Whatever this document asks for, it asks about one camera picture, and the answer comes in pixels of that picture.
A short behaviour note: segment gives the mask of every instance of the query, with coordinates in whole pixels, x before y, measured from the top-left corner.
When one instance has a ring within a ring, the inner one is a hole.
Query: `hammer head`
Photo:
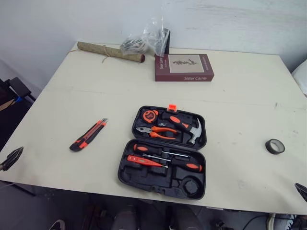
[[[189,143],[195,145],[196,138],[199,138],[201,136],[201,122],[197,118],[198,121],[198,127],[192,127],[190,130],[190,133],[192,134],[192,138],[189,140]]]

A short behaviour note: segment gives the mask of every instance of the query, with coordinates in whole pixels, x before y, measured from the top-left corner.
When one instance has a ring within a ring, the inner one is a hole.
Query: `book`
[[[206,54],[155,56],[155,81],[212,81],[213,77]]]

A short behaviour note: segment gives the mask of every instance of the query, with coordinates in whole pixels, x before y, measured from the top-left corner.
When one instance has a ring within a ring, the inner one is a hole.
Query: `white table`
[[[144,63],[72,52],[0,153],[2,161],[24,146],[19,161],[0,180],[75,191],[208,207],[307,214],[294,183],[307,185],[306,99],[277,55],[171,49],[206,53],[212,82],[155,82],[154,58]],[[145,192],[118,180],[132,122],[143,105],[202,115],[207,145],[206,193],[190,201]],[[107,126],[81,152],[69,145],[102,117]],[[265,149],[271,138],[286,151]]]

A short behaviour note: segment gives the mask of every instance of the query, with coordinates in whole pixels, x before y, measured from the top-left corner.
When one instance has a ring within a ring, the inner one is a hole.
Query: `red screwdriver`
[[[136,156],[132,156],[132,155],[129,155],[127,157],[127,160],[131,161],[131,162],[138,163],[138,164],[147,165],[147,166],[157,166],[157,167],[168,168],[166,165],[162,165],[162,164],[159,164],[157,162],[151,161],[149,159],[142,158],[142,157],[136,157]]]

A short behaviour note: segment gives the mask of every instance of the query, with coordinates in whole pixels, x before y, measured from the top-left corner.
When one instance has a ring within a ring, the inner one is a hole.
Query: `black tape roll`
[[[283,143],[280,140],[277,140],[277,139],[268,140],[265,143],[265,147],[272,154],[280,154],[280,153],[284,152],[284,150],[285,150]]]

